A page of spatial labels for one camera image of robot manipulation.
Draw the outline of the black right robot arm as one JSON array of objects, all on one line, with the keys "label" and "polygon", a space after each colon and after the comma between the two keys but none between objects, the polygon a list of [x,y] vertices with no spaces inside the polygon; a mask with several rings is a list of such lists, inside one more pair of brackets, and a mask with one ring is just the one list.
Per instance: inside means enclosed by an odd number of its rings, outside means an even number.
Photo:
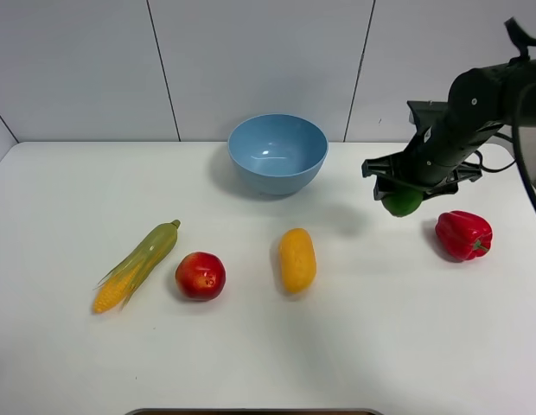
[{"label": "black right robot arm", "polygon": [[367,159],[377,201],[412,188],[424,200],[453,195],[460,182],[475,182],[482,168],[467,159],[503,126],[536,127],[536,60],[473,68],[459,75],[448,99],[407,103],[416,132],[397,153]]}]

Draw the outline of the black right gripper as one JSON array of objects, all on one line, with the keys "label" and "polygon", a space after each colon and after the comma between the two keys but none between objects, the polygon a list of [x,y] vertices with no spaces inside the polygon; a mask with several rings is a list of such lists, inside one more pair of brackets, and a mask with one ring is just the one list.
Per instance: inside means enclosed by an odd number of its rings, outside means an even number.
[{"label": "black right gripper", "polygon": [[476,131],[458,131],[441,116],[425,134],[412,138],[402,155],[394,153],[366,159],[361,165],[364,178],[375,176],[373,198],[382,201],[403,191],[424,191],[423,200],[454,195],[460,182],[482,178],[482,168],[466,159],[485,144],[501,124],[486,123]]}]

